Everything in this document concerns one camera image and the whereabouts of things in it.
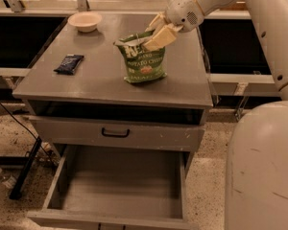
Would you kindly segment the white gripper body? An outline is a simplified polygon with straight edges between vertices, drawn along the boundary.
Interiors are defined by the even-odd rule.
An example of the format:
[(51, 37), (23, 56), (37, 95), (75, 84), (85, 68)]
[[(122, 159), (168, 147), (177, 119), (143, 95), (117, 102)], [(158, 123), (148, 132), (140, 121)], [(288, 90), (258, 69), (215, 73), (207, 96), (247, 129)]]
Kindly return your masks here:
[(170, 0), (165, 10), (166, 18), (182, 32), (196, 29), (204, 21), (204, 12), (197, 0)]

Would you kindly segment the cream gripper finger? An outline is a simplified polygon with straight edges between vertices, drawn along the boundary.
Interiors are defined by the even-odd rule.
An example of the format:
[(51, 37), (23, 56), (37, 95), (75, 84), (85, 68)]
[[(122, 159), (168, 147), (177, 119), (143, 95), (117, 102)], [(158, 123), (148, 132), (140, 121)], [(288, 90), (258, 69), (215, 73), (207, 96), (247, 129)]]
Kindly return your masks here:
[(149, 26), (146, 28), (146, 32), (153, 31), (159, 33), (167, 25), (167, 20), (164, 12), (159, 12), (156, 17), (152, 20)]
[(148, 51), (156, 51), (158, 49), (164, 48), (177, 39), (178, 32), (182, 28), (182, 25), (165, 25), (157, 33), (153, 33), (153, 36), (148, 41), (143, 43), (143, 47)]

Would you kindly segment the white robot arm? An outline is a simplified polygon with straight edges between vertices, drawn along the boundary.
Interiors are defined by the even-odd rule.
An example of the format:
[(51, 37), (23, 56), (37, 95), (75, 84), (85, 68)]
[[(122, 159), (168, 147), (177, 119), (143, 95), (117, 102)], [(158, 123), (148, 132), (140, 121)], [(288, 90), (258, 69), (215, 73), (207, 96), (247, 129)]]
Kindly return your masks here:
[[(146, 48), (172, 43), (235, 1), (169, 0)], [(252, 91), (268, 101), (241, 118), (228, 144), (225, 230), (288, 230), (288, 0), (243, 1), (273, 81)]]

